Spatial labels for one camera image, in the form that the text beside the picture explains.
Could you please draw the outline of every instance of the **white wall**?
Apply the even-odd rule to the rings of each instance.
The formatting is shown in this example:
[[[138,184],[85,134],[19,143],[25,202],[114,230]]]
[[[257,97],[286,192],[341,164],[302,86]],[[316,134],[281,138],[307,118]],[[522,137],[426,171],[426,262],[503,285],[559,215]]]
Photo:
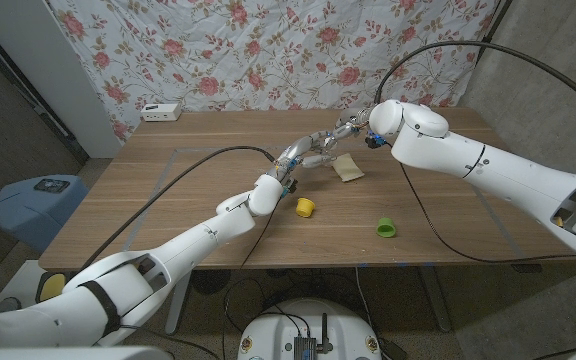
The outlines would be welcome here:
[[[90,157],[117,154],[108,115],[43,0],[0,0],[0,44]]]

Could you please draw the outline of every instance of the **white power strip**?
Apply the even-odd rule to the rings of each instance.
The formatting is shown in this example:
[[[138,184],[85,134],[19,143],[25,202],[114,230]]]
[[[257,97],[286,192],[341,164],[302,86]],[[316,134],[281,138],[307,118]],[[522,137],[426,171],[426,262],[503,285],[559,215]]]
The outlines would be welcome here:
[[[146,121],[175,121],[181,115],[181,104],[146,104],[141,115]]]

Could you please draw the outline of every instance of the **green cup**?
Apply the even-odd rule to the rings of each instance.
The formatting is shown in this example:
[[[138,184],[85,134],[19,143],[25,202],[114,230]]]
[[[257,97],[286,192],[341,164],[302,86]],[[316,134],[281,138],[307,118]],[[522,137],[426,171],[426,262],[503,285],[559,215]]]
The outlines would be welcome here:
[[[381,218],[377,223],[377,235],[381,237],[393,237],[397,230],[395,229],[395,223],[391,218]]]

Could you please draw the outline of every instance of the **blue chair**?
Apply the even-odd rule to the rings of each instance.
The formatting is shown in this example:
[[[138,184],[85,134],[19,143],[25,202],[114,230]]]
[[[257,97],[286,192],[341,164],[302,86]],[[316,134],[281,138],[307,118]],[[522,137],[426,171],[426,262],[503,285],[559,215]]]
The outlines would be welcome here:
[[[87,194],[88,188],[74,175],[6,185],[0,191],[0,227],[43,253]]]

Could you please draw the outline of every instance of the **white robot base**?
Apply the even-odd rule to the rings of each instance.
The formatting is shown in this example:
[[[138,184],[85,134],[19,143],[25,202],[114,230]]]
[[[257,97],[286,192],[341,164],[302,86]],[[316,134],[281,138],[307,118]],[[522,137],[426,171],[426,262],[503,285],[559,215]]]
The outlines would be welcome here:
[[[238,360],[381,360],[377,336],[370,325],[339,304],[316,298],[293,299],[264,313],[267,315],[257,317],[244,330]],[[299,337],[290,315],[308,323],[310,337],[304,321],[292,317],[299,326]]]

